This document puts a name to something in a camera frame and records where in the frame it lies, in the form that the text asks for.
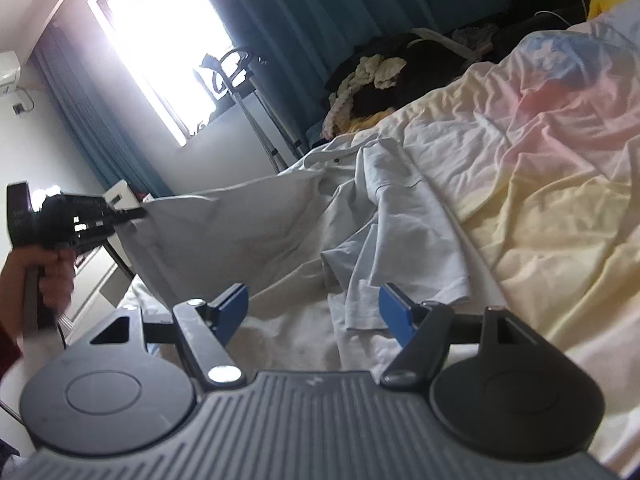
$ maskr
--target blue curtain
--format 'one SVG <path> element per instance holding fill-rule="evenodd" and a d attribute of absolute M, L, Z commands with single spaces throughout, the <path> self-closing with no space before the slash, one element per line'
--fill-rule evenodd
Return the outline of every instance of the blue curtain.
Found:
<path fill-rule="evenodd" d="M 62 30 L 47 26 L 32 59 L 69 135 L 106 189 L 124 179 L 135 192 L 174 194 L 118 122 Z"/>
<path fill-rule="evenodd" d="M 300 139 L 322 118 L 324 83 L 374 36 L 428 27 L 448 32 L 506 9 L 509 0 L 211 0 L 237 46 L 267 60 L 252 66 L 270 104 Z"/>

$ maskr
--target red sleeve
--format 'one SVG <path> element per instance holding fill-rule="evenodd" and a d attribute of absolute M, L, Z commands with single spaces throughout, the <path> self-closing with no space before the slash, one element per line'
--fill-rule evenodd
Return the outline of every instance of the red sleeve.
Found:
<path fill-rule="evenodd" d="M 20 349 L 0 327 L 0 379 L 21 356 Z"/>

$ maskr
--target window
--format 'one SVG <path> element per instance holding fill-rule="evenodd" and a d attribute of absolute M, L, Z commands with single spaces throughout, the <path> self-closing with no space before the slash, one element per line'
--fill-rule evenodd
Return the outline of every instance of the window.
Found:
<path fill-rule="evenodd" d="M 209 0 L 94 0 L 90 6 L 141 90 L 183 146 L 209 121 L 233 105 L 226 90 L 216 94 L 205 54 L 217 58 L 233 48 Z M 239 56 L 223 64 L 231 74 Z M 216 101 L 198 81 L 208 86 Z M 245 74 L 233 81 L 241 85 Z M 244 81 L 249 90 L 249 81 Z"/>

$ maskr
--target garment steamer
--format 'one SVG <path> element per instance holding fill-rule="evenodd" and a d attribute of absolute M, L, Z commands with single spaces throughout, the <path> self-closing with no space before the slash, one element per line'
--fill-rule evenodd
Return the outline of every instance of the garment steamer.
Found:
<path fill-rule="evenodd" d="M 236 66 L 236 70 L 232 73 L 231 76 L 228 76 L 225 70 L 222 68 L 222 64 L 225 62 L 225 60 L 229 56 L 236 53 L 240 55 L 240 61 Z M 249 69 L 249 63 L 251 63 L 252 60 L 254 59 L 256 59 L 255 54 L 253 54 L 247 48 L 234 48 L 233 50 L 230 50 L 229 52 L 227 52 L 221 59 L 218 59 L 213 56 L 210 56 L 209 54 L 206 54 L 204 59 L 202 60 L 201 67 L 213 70 L 212 85 L 213 85 L 214 91 L 217 94 L 222 94 L 225 91 L 225 89 L 228 90 L 229 95 L 231 95 L 231 98 L 240 107 L 240 109 L 242 110 L 242 113 L 246 117 L 246 120 L 251 125 L 251 128 L 253 129 L 255 136 L 258 137 L 258 140 L 260 140 L 260 143 L 264 148 L 265 153 L 269 157 L 269 160 L 273 167 L 273 171 L 275 171 L 275 173 L 278 174 L 281 171 L 286 170 L 289 167 L 289 165 L 284 161 L 278 149 L 273 145 L 273 143 L 270 141 L 269 137 L 264 132 L 260 124 L 258 124 L 258 121 L 248 110 L 248 108 L 244 104 L 244 101 L 242 100 L 242 95 L 238 87 L 234 86 L 233 84 L 233 81 L 236 79 L 236 77 L 238 77 L 243 71 L 246 72 L 247 79 L 250 79 L 254 75 L 251 69 Z M 198 82 L 205 89 L 209 97 L 212 99 L 212 101 L 216 103 L 218 99 L 215 97 L 214 93 L 209 89 L 209 87 L 206 85 L 204 80 L 200 77 L 200 75 L 195 70 L 194 70 L 194 75 L 196 76 L 196 79 L 198 80 Z M 264 105 L 264 102 L 260 98 L 260 96 L 257 96 L 257 97 L 258 97 L 258 100 L 260 101 L 260 104 L 262 104 L 262 106 L 265 108 L 265 111 L 267 112 L 267 114 L 270 115 L 271 120 L 274 122 L 274 124 L 276 124 L 276 127 L 279 129 L 282 137 L 287 141 L 287 144 L 292 148 L 291 150 L 292 153 L 297 158 L 300 158 L 300 156 L 304 155 L 304 153 L 302 152 L 302 149 L 300 148 L 300 146 L 302 145 L 300 141 L 293 141 L 289 137 L 284 127 L 280 124 L 280 121 L 278 121 L 276 117 L 270 114 L 269 109 Z"/>

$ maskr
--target teal curtain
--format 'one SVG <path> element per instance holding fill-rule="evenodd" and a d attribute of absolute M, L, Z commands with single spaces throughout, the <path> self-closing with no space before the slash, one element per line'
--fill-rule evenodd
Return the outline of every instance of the teal curtain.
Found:
<path fill-rule="evenodd" d="M 322 118 L 324 83 L 357 44 L 428 27 L 448 32 L 501 12 L 509 0 L 211 0 L 236 46 L 255 64 L 276 113 L 299 138 Z"/>
<path fill-rule="evenodd" d="M 105 189 L 124 179 L 134 192 L 174 194 L 100 95 L 62 30 L 48 25 L 31 59 L 69 135 Z"/>

